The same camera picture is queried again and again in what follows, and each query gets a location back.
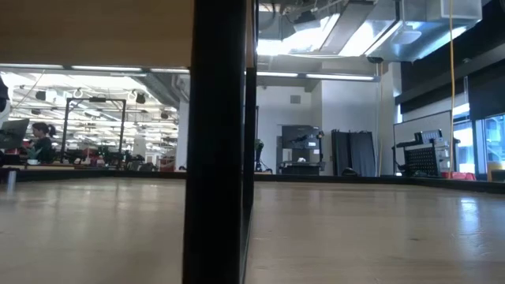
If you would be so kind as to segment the wooden shelf board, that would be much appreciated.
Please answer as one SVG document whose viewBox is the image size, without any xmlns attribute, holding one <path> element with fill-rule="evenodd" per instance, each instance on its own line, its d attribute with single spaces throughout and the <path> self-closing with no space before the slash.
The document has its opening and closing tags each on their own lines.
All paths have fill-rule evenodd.
<svg viewBox="0 0 505 284">
<path fill-rule="evenodd" d="M 0 63 L 189 67 L 241 49 L 253 0 L 0 0 Z"/>
</svg>

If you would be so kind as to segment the black background workstation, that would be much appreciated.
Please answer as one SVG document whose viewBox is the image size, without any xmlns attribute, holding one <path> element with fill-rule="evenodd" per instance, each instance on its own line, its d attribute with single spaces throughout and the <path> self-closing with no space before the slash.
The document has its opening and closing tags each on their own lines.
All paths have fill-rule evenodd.
<svg viewBox="0 0 505 284">
<path fill-rule="evenodd" d="M 283 125 L 281 132 L 277 137 L 277 174 L 319 176 L 325 167 L 321 129 L 311 125 Z"/>
</svg>

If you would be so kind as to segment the dark grey curtain panel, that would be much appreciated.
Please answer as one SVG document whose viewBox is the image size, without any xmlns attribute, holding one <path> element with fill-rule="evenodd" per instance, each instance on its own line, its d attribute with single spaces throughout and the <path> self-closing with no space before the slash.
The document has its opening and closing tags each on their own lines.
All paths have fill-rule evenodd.
<svg viewBox="0 0 505 284">
<path fill-rule="evenodd" d="M 372 132 L 331 131 L 333 174 L 342 176 L 350 168 L 360 177 L 376 176 L 376 156 Z"/>
</svg>

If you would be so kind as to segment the white ceiling dome fixture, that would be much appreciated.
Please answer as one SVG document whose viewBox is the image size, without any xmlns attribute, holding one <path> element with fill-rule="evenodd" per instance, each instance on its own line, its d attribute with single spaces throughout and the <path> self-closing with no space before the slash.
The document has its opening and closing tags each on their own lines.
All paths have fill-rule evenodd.
<svg viewBox="0 0 505 284">
<path fill-rule="evenodd" d="M 415 30 L 412 26 L 404 24 L 395 33 L 391 42 L 397 45 L 409 45 L 419 39 L 422 32 Z"/>
</svg>

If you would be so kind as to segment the red bin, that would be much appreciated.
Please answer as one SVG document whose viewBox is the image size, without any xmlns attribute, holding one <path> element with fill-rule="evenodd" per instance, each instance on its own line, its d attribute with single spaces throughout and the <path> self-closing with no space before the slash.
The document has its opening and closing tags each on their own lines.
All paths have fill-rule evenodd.
<svg viewBox="0 0 505 284">
<path fill-rule="evenodd" d="M 455 180 L 463 180 L 463 181 L 476 181 L 476 177 L 473 173 L 466 172 L 442 172 L 442 178 L 446 179 L 455 179 Z"/>
</svg>

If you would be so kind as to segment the dark computer monitor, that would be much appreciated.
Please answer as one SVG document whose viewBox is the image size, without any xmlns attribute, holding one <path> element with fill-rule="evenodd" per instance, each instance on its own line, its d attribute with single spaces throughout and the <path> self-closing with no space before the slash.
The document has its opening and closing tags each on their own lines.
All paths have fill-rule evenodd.
<svg viewBox="0 0 505 284">
<path fill-rule="evenodd" d="M 29 120 L 5 121 L 0 127 L 0 150 L 20 148 L 27 132 Z"/>
</svg>

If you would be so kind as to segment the glass window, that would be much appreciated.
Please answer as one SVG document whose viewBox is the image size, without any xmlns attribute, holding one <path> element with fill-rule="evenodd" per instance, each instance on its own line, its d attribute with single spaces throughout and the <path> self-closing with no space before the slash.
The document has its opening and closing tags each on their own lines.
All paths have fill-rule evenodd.
<svg viewBox="0 0 505 284">
<path fill-rule="evenodd" d="M 469 104 L 454 109 L 455 163 L 458 172 L 486 176 L 505 170 L 505 114 L 471 121 Z"/>
</svg>

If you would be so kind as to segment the black shelf rear frame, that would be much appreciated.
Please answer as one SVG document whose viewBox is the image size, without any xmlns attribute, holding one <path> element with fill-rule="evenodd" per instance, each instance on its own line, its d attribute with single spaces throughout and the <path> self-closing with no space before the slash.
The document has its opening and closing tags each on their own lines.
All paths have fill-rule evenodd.
<svg viewBox="0 0 505 284">
<path fill-rule="evenodd" d="M 259 0 L 245 0 L 245 94 L 243 119 L 243 170 L 241 209 L 241 264 L 239 284 L 245 284 L 249 236 L 254 201 L 254 163 L 256 140 L 257 41 Z"/>
</svg>

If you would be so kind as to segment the black shelf front post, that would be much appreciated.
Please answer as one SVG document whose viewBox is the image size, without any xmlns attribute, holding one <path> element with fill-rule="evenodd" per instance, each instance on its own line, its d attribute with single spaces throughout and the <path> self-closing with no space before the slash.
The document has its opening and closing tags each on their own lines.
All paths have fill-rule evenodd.
<svg viewBox="0 0 505 284">
<path fill-rule="evenodd" d="M 182 284 L 238 284 L 247 0 L 195 0 Z"/>
</svg>

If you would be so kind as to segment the silver ceiling air duct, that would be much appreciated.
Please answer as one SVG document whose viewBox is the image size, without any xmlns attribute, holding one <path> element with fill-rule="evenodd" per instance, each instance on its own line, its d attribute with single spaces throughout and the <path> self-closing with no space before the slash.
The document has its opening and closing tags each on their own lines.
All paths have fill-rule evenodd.
<svg viewBox="0 0 505 284">
<path fill-rule="evenodd" d="M 414 62 L 483 18 L 489 0 L 260 0 L 263 56 L 380 57 Z M 391 39 L 404 24 L 422 32 L 409 45 Z"/>
</svg>

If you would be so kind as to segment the black background station frame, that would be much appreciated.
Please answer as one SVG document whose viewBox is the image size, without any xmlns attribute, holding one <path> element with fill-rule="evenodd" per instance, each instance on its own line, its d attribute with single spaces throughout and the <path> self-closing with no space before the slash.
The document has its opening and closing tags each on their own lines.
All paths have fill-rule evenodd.
<svg viewBox="0 0 505 284">
<path fill-rule="evenodd" d="M 60 150 L 59 162 L 64 163 L 64 159 L 65 159 L 66 135 L 67 135 L 68 122 L 69 122 L 69 114 L 75 108 L 75 107 L 73 107 L 72 109 L 70 108 L 70 104 L 73 101 L 78 102 L 75 105 L 75 107 L 78 107 L 79 104 L 83 101 L 87 101 L 87 102 L 91 102 L 91 103 L 107 103 L 107 102 L 120 102 L 120 103 L 122 103 L 122 108 L 120 109 L 122 111 L 122 119 L 121 119 L 121 124 L 120 124 L 120 136 L 119 136 L 119 145 L 118 145 L 118 152 L 120 154 L 122 154 L 123 136 L 124 136 L 124 130 L 125 130 L 126 100 L 125 99 L 108 99 L 106 97 L 98 97 L 98 96 L 92 96 L 89 98 L 71 97 L 71 98 L 66 99 L 63 134 L 62 134 L 62 146 L 61 146 L 61 150 Z"/>
</svg>

